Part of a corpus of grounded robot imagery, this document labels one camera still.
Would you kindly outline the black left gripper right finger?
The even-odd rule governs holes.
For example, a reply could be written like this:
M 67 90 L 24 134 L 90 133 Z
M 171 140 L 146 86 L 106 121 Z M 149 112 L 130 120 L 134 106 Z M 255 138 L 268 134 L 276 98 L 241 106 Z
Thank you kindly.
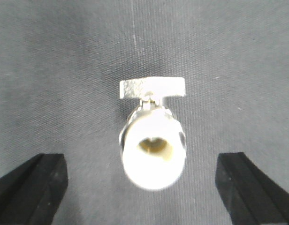
M 234 225 L 289 225 L 289 193 L 243 152 L 220 153 L 215 185 Z

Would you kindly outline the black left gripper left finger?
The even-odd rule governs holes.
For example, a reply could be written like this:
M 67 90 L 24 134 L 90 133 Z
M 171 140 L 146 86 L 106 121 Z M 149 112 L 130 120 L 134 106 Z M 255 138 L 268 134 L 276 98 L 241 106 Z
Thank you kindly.
M 64 155 L 35 155 L 0 178 L 0 225 L 50 225 L 67 187 Z

